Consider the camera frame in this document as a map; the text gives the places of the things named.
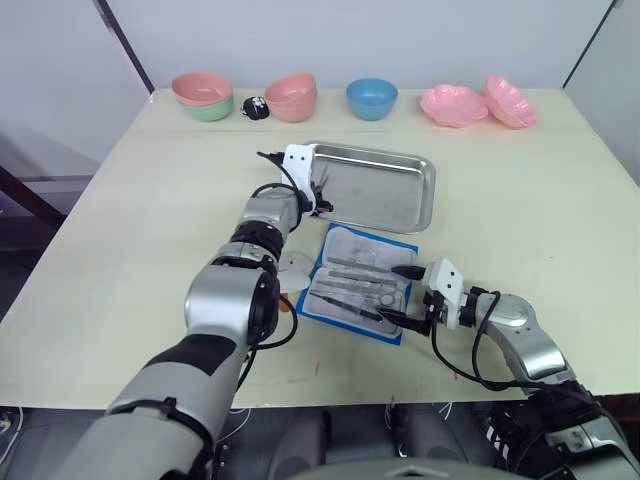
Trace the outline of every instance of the stainless steel tray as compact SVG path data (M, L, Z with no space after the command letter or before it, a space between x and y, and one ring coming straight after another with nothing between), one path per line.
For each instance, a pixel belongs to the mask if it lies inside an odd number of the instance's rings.
M397 233L431 223L436 170L422 157L312 142L311 180L333 212L320 218Z

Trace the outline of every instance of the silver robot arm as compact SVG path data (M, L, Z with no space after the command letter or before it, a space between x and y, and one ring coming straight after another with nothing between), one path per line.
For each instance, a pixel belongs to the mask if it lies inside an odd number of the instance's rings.
M183 340L152 358L91 425L55 480L201 478L252 346L277 323L278 259L289 232L312 213L312 152L292 145L284 186L249 199L235 233L189 288ZM272 161L282 161L280 155Z
M564 355L538 324L531 304L516 295L478 287L465 292L463 280L449 259L439 259L422 274L424 320L384 308L379 311L397 325L425 335L437 323L449 329L476 328L479 335L486 334L498 345L515 377L508 383L521 388L535 405L548 445L567 459L576 478L600 478L605 468L619 479L639 479L640 464L614 420L576 381ZM503 382L480 383L496 390L505 387Z

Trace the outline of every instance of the stacked bowls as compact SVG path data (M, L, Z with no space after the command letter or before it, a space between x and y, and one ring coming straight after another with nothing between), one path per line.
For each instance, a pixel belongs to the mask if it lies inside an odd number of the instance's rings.
M310 73L295 73L271 84L264 92L269 112L283 122L302 122L313 114L318 90Z
M213 73L185 73L171 82L176 99L191 117L202 122L221 120L233 107L233 89Z

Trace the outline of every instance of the cable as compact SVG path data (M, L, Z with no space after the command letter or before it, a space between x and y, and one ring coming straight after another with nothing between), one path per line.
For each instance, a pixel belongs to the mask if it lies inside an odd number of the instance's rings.
M0 457L0 465L2 465L4 461L7 459L7 457L9 456L11 447L13 447L13 444L16 443L16 440L18 439L18 435L22 431L22 422L24 422L24 412L22 411L22 407L18 407L18 414L19 414L18 428L16 428L16 431L13 433L11 440L9 440L9 445L7 445L7 449L2 454L2 457Z
M449 408L449 405L451 405L451 402L445 403L444 406L440 410L438 410L438 413L442 415L442 412L444 412L447 408Z
M391 409L393 408L392 403L387 403L384 406L384 426L387 427L387 430L391 430Z
M491 303L491 306L487 310L487 313L483 317L482 322L480 324L480 327L478 328L478 333L476 334L476 338L474 340L474 349L472 349L472 355L471 355L472 364L475 363L474 373L476 373L476 370L477 370L477 367L478 367L478 365L477 365L478 345L477 344L480 343L480 337L483 334L482 328L486 329L486 325L487 325L488 319L489 319L491 313L493 312L493 309L495 308L495 305L497 304L497 302L498 302L498 300L500 298L500 292L495 291L495 292L492 292L492 293L495 295L495 298L493 299L493 301ZM496 381L492 381L492 380L486 380L482 376L478 376L479 375L479 371L477 372L476 375L473 375L471 373L467 373L464 370L461 370L458 367L456 367L455 365L453 365L451 362L449 362L444 357L444 355L442 355L440 350L438 349L438 344L437 344L437 340L436 340L436 337L437 337L437 325L438 325L438 322L433 322L433 325L431 326L431 346L433 347L433 352L435 353L436 357L442 363L444 363L449 369L453 370L458 375L460 375L463 378L466 378L467 380L471 380L472 382L480 383L482 386L484 386L488 390L491 390L491 391L494 391L494 392L499 392L499 391L502 391L502 390L506 390L508 388L528 388L528 389L539 389L539 390L551 390L551 391L560 393L562 395L565 395L567 397L572 397L572 398L574 398L576 400L579 400L579 401L585 403L586 405L595 405L597 403L593 399L589 398L587 395L583 395L583 394L580 394L578 392L574 392L572 390L567 390L566 388L563 388L561 385L551 385L551 384L544 383L544 382L525 382L525 381L518 381L518 380L512 380L512 381L508 381L508 382L496 382Z
M263 153L263 152L256 152L260 157L262 158L266 158L267 160L269 160L273 165L275 165L276 167L278 167L278 169L282 172L282 174L287 177L287 180L289 180L289 183L292 185L292 187L295 190L295 195L296 195L296 200L298 200L298 221L295 225L295 227L293 227L291 230L289 230L289 232L293 232L296 228L298 228L298 225L300 225L300 222L302 221L302 211L305 205L305 200L306 200L306 196L302 193L302 191L300 190L300 188L298 187L298 185L296 184L296 182L293 180L293 177L291 176L291 174L289 174L289 172L287 172L287 169L284 168L280 163L278 163L276 160L274 160L272 158L271 155L267 154L267 153Z
M480 375L480 369L478 368L478 347L480 346L480 339L482 338L482 335L487 330L487 326L489 325L489 318L491 318L491 314L493 313L493 311L496 308L496 305L500 301L500 296L501 296L500 292L496 290L494 292L491 292L491 294L494 296L493 300L491 302L491 305L489 305L489 309L487 310L487 313L484 314L484 317L482 318L482 321L478 326L478 331L476 332L476 338L473 339L473 347L471 348L471 366L473 368L473 373L478 379L480 385L482 385L484 388L488 390L494 390L494 387L493 385L491 385L490 382L482 378L482 375ZM499 390L506 390L509 387L496 387L496 388L499 388Z
M251 367L253 366L253 362L255 362L255 360L256 360L256 354L258 353L258 350L269 350L271 348L281 347L285 343L289 342L294 337L296 332L298 331L298 323L299 322L298 322L298 314L296 313L295 307L289 301L289 299L287 297L285 297L284 295L280 295L280 301L283 302L287 307L289 307L289 311L291 312L291 321L292 321L291 331L282 340L278 340L277 342L273 342L273 343L265 343L265 344L262 344L262 345L256 345L255 347L253 347L250 350L249 361L245 365L244 370L242 371L242 375L240 375L240 378L238 379L238 386L236 387L236 391L238 391L240 389L240 387L242 386L242 384L246 380L247 375L249 375L249 371L251 370Z
M226 435L218 438L218 440L216 440L216 442L222 442L223 440L226 440L230 437L232 437L233 435L235 435L236 433L238 433L242 427L244 427L247 422L249 421L249 417L251 416L251 409L249 409L249 412L247 413L247 416L245 417L245 419L242 421L242 423L240 425L238 425L236 428L234 428L231 432L227 433Z
M285 343L289 342L298 331L298 314L296 313L296 308L289 301L289 299L284 295L280 295L280 301L284 303L287 307L289 307L289 311L291 312L292 325L291 325L291 331L289 332L289 335L284 337L282 340L278 340L277 342L256 345L255 350L269 350L271 348L281 347Z
M447 420L449 420L449 415L451 415L451 409L453 408L453 402L449 402L449 404L448 404L448 405L446 405L446 406L448 406L449 408L447 409L447 413L446 413L446 415L444 416L444 421L445 421L445 422L446 422Z
M261 187L256 188L251 194L251 198L256 198L258 194L269 188L286 188L287 190L291 190L293 193L296 193L296 189L291 185L287 185L286 183L267 183L265 185L262 185Z
M533 447L536 444L536 442L540 440L546 433L547 433L546 430L538 430L535 434L531 436L531 438L529 438L529 440L527 440L527 443L524 444L524 446L520 450L520 453L516 457L516 460L513 464L513 468L511 469L512 473L518 473L518 470L520 470L520 465L522 464L523 460L526 458L527 454L529 453L529 450L531 450L531 447Z
M251 350L251 353L249 354L249 361L245 365L244 370L242 371L242 375L240 375L240 378L238 379L238 386L236 387L236 392L240 390L240 387L242 386L244 381L247 379L247 375L249 375L249 370L251 370L251 367L253 366L253 362L255 362L256 360L256 353L257 352L255 349Z

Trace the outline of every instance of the table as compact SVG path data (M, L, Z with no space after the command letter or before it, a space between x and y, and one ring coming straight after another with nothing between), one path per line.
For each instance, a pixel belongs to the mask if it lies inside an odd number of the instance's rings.
M256 93L236 92L236 105ZM449 257L469 286L527 298L595 394L639 391L639 190L562 91L526 95L539 125L514 131L491 119L437 127L412 90L378 122L354 118L341 91L323 90L315 115L300 124L253 122L237 110L198 123L170 91L156 91L0 324L0 404L106 407L149 358L180 340L192 279L228 241L250 193L279 178L255 151L310 140L429 158L437 170L431 226L384 235L419 245L423 263ZM326 228L308 219L285 249L315 258ZM289 326L281 314L274 338ZM473 332L439 332L443 351L470 368ZM509 378L490 341L480 364L487 377ZM234 405L520 395L456 378L413 332L397 347L302 319L290 344L259 353Z

